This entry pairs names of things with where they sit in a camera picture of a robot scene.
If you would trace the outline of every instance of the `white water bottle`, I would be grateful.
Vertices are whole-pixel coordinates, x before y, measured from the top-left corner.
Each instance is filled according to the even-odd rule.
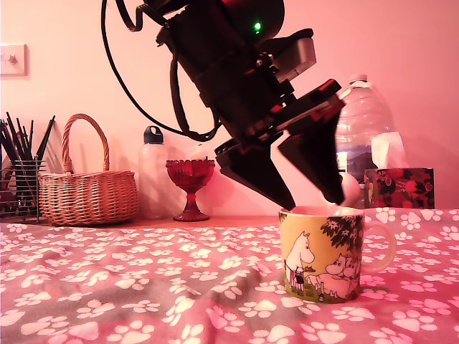
[[[365,170],[376,168],[372,138],[393,131],[392,114],[365,74],[352,76],[349,89],[340,98],[346,106],[336,127],[339,169],[363,184]]]
[[[171,183],[166,169],[167,150],[161,130],[152,125],[143,133],[143,147],[138,154],[139,211],[143,219],[164,219],[167,188]]]

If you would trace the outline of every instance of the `robotic arm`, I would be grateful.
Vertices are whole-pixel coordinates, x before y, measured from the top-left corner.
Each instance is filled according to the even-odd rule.
[[[119,77],[105,35],[106,1],[103,38]],[[132,32],[142,29],[143,14],[162,26],[156,41],[173,54],[171,94],[181,128],[181,132],[171,131],[207,141],[223,124],[232,139],[215,150],[222,174],[291,210],[293,197],[270,158],[270,145],[286,130],[290,136],[279,145],[280,152],[328,201],[344,200],[335,146],[344,106],[336,95],[341,87],[328,80],[295,97],[290,81],[316,63],[313,31],[273,39],[283,24],[283,0],[144,0],[136,9],[135,24],[124,0],[116,3]],[[172,18],[164,18],[182,8]],[[214,129],[208,133],[195,133],[188,126],[180,100],[178,63],[212,111]]]

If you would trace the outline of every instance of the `basket handle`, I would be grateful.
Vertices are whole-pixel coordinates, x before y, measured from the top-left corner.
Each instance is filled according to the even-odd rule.
[[[100,126],[97,124],[95,120],[93,120],[90,116],[85,115],[84,113],[78,113],[76,115],[73,115],[72,117],[69,118],[67,121],[67,124],[65,124],[64,128],[64,136],[63,136],[63,141],[62,141],[62,162],[64,164],[63,172],[64,173],[73,173],[72,169],[72,159],[70,158],[69,155],[69,136],[70,136],[70,128],[72,127],[72,124],[76,120],[86,120],[88,121],[94,129],[98,132],[100,139],[102,140],[102,145],[103,145],[103,171],[108,171],[110,168],[110,159],[108,157],[108,142],[107,138],[105,137],[105,134],[103,133],[102,129],[100,129]]]

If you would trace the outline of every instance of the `black bottle cap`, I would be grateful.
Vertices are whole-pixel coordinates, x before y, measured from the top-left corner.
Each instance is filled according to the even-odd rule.
[[[150,125],[145,129],[143,133],[143,142],[144,143],[164,143],[163,133],[161,129],[155,125]]]

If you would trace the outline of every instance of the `red glass goblet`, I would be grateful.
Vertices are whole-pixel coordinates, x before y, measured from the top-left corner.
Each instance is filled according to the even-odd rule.
[[[167,160],[167,173],[171,180],[186,191],[186,206],[183,212],[174,216],[174,220],[195,222],[208,220],[210,216],[203,214],[196,204],[196,192],[205,186],[214,174],[213,160]]]

